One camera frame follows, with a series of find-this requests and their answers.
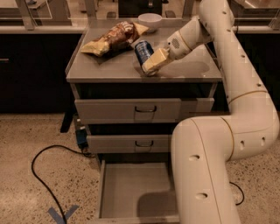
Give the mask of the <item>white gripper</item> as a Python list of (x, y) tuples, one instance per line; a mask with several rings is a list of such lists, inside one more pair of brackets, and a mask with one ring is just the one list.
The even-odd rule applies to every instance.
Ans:
[(143, 64), (143, 73), (146, 76), (155, 75), (159, 69), (168, 65), (172, 60), (181, 60), (193, 49), (187, 44), (181, 30), (175, 31), (167, 39), (167, 48), (158, 48)]

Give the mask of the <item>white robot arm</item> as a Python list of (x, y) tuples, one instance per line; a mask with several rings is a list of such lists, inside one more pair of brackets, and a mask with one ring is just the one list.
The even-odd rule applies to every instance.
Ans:
[(171, 136), (171, 165), (180, 224), (241, 224), (226, 171), (277, 139), (279, 118), (268, 90), (233, 31), (227, 0), (201, 0), (199, 14), (142, 65), (146, 74), (213, 42), (228, 115), (185, 119)]

